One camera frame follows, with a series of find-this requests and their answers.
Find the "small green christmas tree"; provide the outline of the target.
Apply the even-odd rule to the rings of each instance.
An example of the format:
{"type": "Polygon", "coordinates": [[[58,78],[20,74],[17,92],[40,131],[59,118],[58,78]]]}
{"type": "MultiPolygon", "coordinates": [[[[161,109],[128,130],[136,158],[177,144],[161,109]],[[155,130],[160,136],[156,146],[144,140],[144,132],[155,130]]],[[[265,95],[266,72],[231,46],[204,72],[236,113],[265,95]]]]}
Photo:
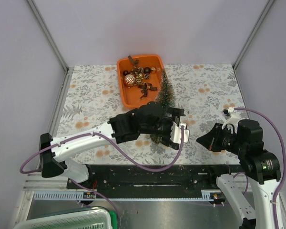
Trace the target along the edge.
{"type": "Polygon", "coordinates": [[[159,136],[159,128],[161,125],[161,120],[163,119],[165,113],[169,107],[174,107],[175,105],[175,95],[172,83],[168,79],[165,69],[162,70],[162,77],[160,83],[160,91],[157,94],[156,104],[160,108],[160,118],[156,123],[156,130],[150,134],[150,139],[155,144],[161,144],[161,137],[159,136]]]}

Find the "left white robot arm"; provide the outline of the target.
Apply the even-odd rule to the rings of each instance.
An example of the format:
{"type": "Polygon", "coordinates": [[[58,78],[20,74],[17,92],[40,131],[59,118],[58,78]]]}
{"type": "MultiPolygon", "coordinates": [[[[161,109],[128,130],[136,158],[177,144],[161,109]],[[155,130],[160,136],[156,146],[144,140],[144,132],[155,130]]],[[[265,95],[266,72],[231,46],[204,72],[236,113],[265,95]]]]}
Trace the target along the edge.
{"type": "Polygon", "coordinates": [[[52,137],[49,133],[40,136],[41,176],[66,177],[76,181],[82,188],[90,188],[94,177],[85,164],[71,158],[78,153],[111,144],[117,147],[124,142],[135,141],[142,134],[160,138],[161,144],[181,152],[188,142],[190,131],[180,121],[184,110],[164,110],[157,102],[149,102],[139,108],[119,114],[109,121],[78,135],[52,137]]]}

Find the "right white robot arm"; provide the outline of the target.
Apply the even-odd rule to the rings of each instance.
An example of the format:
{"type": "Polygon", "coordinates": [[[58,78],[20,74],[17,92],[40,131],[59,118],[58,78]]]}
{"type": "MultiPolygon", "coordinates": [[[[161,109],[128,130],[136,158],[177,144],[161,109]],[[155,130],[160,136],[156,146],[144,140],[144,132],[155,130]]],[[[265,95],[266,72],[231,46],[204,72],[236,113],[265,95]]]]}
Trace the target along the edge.
{"type": "Polygon", "coordinates": [[[214,171],[207,177],[211,188],[219,188],[235,215],[241,229],[281,229],[280,205],[274,200],[281,180],[277,157],[264,150],[263,129],[257,121],[243,119],[237,128],[216,123],[211,131],[197,138],[197,143],[212,152],[228,151],[238,156],[243,173],[251,186],[252,207],[235,184],[233,175],[214,171]]]}

